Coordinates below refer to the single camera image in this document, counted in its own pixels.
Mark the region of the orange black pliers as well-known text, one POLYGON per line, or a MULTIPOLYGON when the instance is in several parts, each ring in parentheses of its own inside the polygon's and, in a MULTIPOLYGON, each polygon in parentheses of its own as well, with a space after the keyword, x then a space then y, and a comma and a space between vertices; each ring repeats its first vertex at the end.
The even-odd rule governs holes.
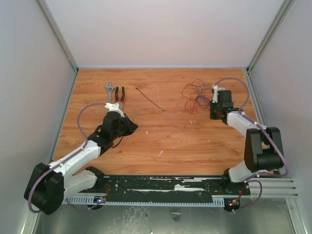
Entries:
POLYGON ((125 88, 121 87, 121 91, 119 91, 119 87, 115 88, 115 103, 119 105, 119 109, 122 110, 123 105, 125 103, 125 88))

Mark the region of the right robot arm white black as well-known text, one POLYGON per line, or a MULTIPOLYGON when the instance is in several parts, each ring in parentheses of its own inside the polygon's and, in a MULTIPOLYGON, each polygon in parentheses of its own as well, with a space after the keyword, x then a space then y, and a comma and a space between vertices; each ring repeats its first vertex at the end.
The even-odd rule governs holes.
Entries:
POLYGON ((233 194, 249 179, 285 167, 280 130, 259 124, 241 109, 235 108, 230 90, 215 86, 213 94, 210 119, 221 120, 245 138, 243 161, 224 171, 222 191, 233 194))

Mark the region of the silver adjustable wrench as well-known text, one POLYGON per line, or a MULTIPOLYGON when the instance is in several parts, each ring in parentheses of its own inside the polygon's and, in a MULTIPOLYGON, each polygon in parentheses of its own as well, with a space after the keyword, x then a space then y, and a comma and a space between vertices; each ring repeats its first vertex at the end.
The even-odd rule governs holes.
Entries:
POLYGON ((112 93, 113 93, 115 87, 112 85, 111 82, 108 82, 105 84, 105 88, 107 91, 107 102, 112 104, 112 93))

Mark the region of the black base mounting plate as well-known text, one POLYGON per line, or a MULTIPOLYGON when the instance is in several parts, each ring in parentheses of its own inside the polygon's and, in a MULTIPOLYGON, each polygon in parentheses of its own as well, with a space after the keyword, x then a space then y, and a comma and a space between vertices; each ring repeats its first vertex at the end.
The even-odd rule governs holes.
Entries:
POLYGON ((250 195, 249 185, 221 175, 104 175, 86 194, 108 192, 109 202, 206 203, 213 196, 250 195))

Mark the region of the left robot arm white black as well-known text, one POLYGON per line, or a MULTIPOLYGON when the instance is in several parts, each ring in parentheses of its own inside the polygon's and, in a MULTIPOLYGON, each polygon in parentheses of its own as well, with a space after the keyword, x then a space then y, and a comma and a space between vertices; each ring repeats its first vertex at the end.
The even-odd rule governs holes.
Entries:
POLYGON ((37 164, 24 192, 28 208, 33 213, 54 213, 68 197, 83 190, 100 192, 105 186, 102 172, 88 167, 77 171, 90 161, 114 147, 117 138, 133 134, 138 125, 126 114, 109 111, 84 143, 63 158, 50 164, 37 164))

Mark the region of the black zip tie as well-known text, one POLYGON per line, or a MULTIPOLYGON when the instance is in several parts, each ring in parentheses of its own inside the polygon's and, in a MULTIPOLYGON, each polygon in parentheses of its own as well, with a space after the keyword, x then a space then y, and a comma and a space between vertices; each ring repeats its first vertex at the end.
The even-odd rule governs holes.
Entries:
POLYGON ((153 102, 149 97, 147 97, 140 89, 136 88, 147 100, 149 100, 153 105, 155 105, 157 108, 159 108, 162 112, 165 112, 164 109, 162 109, 159 105, 157 105, 155 102, 153 102))

